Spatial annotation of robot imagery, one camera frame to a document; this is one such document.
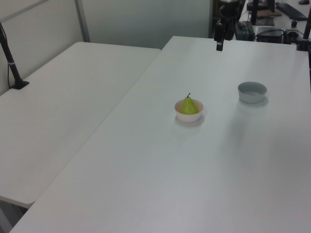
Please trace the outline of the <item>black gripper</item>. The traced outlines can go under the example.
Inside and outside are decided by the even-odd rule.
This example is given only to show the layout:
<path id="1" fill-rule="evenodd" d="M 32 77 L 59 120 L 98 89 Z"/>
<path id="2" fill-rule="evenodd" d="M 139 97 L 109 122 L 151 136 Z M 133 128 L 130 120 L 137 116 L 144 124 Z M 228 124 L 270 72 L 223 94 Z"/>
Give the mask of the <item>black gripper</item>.
<path id="1" fill-rule="evenodd" d="M 214 41 L 216 42 L 216 50 L 223 50 L 224 40 L 232 40 L 233 38 L 233 22 L 232 18 L 236 18 L 240 11 L 239 0 L 219 0 L 218 14 L 224 18 L 223 24 L 216 23 Z"/>

